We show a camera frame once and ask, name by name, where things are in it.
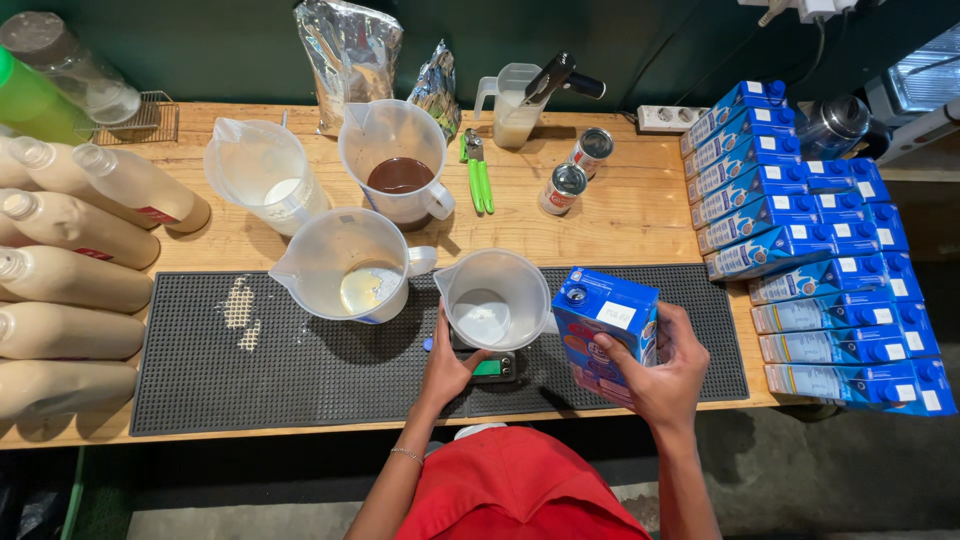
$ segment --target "red shirt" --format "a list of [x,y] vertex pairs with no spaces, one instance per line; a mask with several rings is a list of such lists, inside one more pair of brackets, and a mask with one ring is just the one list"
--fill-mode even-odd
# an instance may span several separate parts
[[557,439],[489,428],[426,459],[396,538],[650,540],[600,475]]

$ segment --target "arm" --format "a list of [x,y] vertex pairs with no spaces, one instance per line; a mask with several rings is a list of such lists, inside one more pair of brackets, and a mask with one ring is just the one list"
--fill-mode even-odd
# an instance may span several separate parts
[[[433,425],[444,405],[467,387],[473,370],[490,354],[490,351],[481,349],[463,362],[457,359],[450,347],[450,331],[441,301],[437,327],[433,330],[433,348],[427,357],[423,381],[420,383],[420,395],[410,407],[410,416],[396,440],[395,448],[402,448],[423,458]],[[345,538],[393,538],[410,510],[418,480],[420,462],[407,454],[390,452]]]
[[693,417],[709,353],[697,341],[682,307],[659,302],[661,365],[644,367],[605,333],[599,344],[620,369],[636,413],[650,425],[660,453],[660,533],[664,540],[720,538],[697,455]]

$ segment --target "green wall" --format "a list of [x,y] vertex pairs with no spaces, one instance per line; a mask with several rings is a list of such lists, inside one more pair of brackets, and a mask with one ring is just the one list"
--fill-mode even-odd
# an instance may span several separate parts
[[[762,8],[736,0],[370,0],[404,28],[396,95],[406,97],[440,38],[456,58],[457,97],[471,107],[480,77],[511,61],[545,64],[571,52],[578,71],[607,83],[599,101],[558,92],[550,110],[613,111],[625,102],[672,104],[745,38],[684,101],[709,105],[741,79],[803,75],[816,28],[795,11],[757,31]],[[286,0],[3,0],[0,18],[25,10],[56,12],[81,40],[140,89],[179,101],[316,103],[309,61]],[[839,40],[828,22],[827,53],[793,99],[862,86],[886,66],[960,21],[957,0],[887,0],[862,8]]]

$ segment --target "hand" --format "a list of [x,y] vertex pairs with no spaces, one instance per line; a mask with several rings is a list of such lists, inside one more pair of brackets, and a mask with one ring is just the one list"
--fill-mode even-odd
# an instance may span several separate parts
[[492,351],[480,349],[463,362],[457,359],[450,346],[450,326],[446,320],[444,300],[441,299],[437,312],[437,327],[433,330],[433,347],[426,358],[418,401],[431,405],[439,412],[444,405],[464,391],[473,370],[492,354]]
[[636,413],[656,431],[693,432],[700,388],[710,354],[697,341],[686,310],[657,303],[657,349],[660,365],[644,367],[627,349],[605,333],[593,340],[613,360],[630,389]]

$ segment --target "green bottle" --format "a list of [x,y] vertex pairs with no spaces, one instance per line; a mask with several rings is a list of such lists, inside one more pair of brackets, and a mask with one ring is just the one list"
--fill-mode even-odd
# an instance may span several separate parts
[[34,70],[0,47],[0,124],[47,142],[81,144],[86,138],[73,133],[73,123],[83,112]]

